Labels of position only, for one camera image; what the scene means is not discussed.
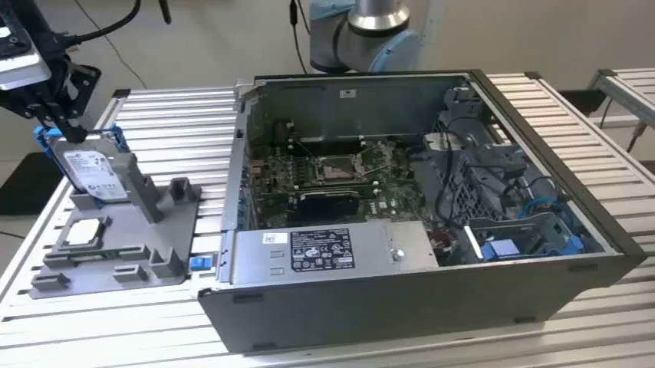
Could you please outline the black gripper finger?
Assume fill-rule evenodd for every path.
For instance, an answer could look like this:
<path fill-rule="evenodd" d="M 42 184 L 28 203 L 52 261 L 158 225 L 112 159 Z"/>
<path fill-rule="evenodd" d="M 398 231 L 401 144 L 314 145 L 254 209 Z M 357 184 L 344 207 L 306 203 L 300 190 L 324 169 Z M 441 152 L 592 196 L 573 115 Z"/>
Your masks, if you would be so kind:
<path fill-rule="evenodd" d="M 54 125 L 70 143 L 81 143 L 88 135 L 85 128 L 72 121 L 80 118 L 90 101 L 90 96 L 101 77 L 101 70 L 90 65 L 65 64 L 64 76 L 54 94 L 60 113 Z"/>

